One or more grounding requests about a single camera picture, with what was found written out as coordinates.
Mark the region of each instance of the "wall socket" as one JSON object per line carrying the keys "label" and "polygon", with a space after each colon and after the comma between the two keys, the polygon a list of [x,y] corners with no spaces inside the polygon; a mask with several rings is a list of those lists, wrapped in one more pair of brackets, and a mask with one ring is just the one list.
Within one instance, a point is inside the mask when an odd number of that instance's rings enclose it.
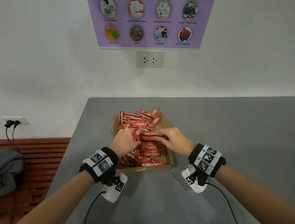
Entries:
{"label": "wall socket", "polygon": [[30,125],[30,123],[22,116],[5,116],[2,117],[3,123],[6,124],[6,121],[13,120],[13,121],[20,121],[21,123],[19,125]]}
{"label": "wall socket", "polygon": [[143,52],[137,51],[138,68],[162,68],[164,65],[165,52]]}

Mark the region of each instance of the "poster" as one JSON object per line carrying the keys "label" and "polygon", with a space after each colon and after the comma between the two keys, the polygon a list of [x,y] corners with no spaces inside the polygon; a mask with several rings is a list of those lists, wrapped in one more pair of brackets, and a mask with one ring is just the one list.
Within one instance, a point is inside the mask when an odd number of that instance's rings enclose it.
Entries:
{"label": "poster", "polygon": [[100,48],[200,48],[214,0],[88,0]]}

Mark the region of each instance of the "table top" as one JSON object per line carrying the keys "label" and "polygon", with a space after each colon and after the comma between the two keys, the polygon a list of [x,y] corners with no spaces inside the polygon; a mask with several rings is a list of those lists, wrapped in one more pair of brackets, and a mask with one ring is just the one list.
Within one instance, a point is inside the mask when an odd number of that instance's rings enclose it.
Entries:
{"label": "table top", "polygon": [[[89,98],[47,197],[78,174],[83,159],[112,141],[113,115],[124,110],[160,107],[171,127],[195,143],[208,144],[227,165],[295,202],[295,97],[251,98]],[[219,191],[211,186],[194,193],[181,176],[187,158],[172,155],[172,170],[127,174],[115,203],[99,197],[87,223],[234,223]],[[257,221],[217,181],[239,223]],[[83,223],[102,189],[95,184],[66,223]]]}

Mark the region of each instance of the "cardboard tray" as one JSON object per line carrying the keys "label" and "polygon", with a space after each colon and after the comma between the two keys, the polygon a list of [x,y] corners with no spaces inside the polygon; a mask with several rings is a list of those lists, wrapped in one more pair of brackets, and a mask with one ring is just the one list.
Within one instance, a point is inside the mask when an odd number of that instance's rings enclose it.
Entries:
{"label": "cardboard tray", "polygon": [[[169,122],[165,115],[160,112],[158,114],[161,117],[161,120],[156,124],[155,130],[151,133],[158,133],[160,129],[162,128],[169,128]],[[114,115],[114,124],[113,124],[113,134],[116,136],[116,134],[119,132],[120,127],[118,126],[118,114]],[[167,155],[165,156],[157,156],[157,157],[151,157],[154,159],[159,159],[161,163],[168,163],[168,165],[164,166],[149,166],[149,167],[132,167],[132,168],[126,168],[126,169],[117,169],[118,171],[122,173],[141,173],[141,172],[159,172],[159,171],[166,171],[170,170],[173,167],[173,160],[171,156],[170,149],[167,149]]]}

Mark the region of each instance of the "gray bag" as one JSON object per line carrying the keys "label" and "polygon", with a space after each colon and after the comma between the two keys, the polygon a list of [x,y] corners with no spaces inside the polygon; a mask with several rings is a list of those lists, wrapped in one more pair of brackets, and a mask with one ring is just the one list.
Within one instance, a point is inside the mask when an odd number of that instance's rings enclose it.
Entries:
{"label": "gray bag", "polygon": [[22,154],[10,149],[0,150],[0,197],[16,188],[14,176],[24,169]]}

